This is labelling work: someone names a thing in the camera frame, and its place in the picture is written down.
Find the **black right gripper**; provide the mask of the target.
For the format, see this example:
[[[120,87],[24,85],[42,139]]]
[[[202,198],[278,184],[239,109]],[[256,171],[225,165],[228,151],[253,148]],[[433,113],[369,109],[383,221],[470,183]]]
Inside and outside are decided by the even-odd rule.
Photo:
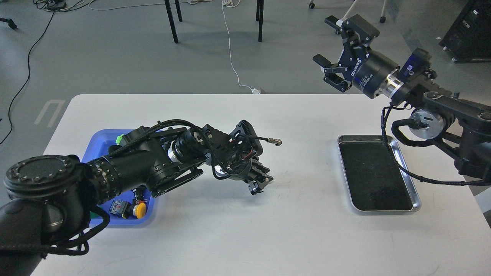
[[[394,61],[370,48],[374,38],[379,36],[379,30],[360,15],[345,20],[329,16],[325,23],[341,35],[343,52],[337,64],[332,64],[320,54],[313,57],[325,74],[324,81],[342,93],[354,85],[374,99],[387,76],[399,69]]]

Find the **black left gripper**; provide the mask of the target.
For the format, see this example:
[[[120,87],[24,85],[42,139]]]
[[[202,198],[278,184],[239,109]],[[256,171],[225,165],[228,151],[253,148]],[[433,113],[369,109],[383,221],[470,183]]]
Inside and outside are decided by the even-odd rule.
[[[226,178],[249,183],[248,188],[252,195],[262,193],[264,188],[274,180],[274,177],[269,175],[270,169],[265,167],[259,161],[259,157],[252,157],[247,162],[242,162],[234,171],[235,175],[228,174],[222,170],[220,165],[214,167],[214,172],[219,178]]]

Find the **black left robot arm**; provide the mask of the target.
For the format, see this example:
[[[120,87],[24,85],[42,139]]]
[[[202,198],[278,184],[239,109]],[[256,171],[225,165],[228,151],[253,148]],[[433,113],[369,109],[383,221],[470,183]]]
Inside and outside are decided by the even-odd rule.
[[[88,253],[88,240],[109,224],[101,204],[145,186],[158,197],[203,174],[244,181],[251,194],[273,180],[259,156],[260,137],[246,120],[231,133],[172,119],[121,137],[108,154],[83,163],[76,155],[42,155],[5,173],[10,197],[1,207],[1,275],[29,276],[47,255]]]

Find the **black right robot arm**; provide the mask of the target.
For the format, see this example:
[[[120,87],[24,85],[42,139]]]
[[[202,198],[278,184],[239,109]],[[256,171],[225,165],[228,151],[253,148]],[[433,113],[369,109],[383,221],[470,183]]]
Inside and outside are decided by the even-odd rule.
[[[356,14],[338,19],[329,16],[325,23],[342,37],[343,50],[337,63],[320,54],[313,60],[322,68],[324,81],[340,92],[356,87],[371,99],[384,95],[389,107],[382,110],[382,137],[391,110],[400,104],[413,109],[408,119],[394,121],[391,131],[401,143],[412,147],[436,146],[454,160],[459,174],[474,181],[437,181],[406,171],[421,182],[455,186],[490,185],[490,107],[459,99],[434,83],[431,56],[417,48],[399,66],[370,48],[379,30]]]

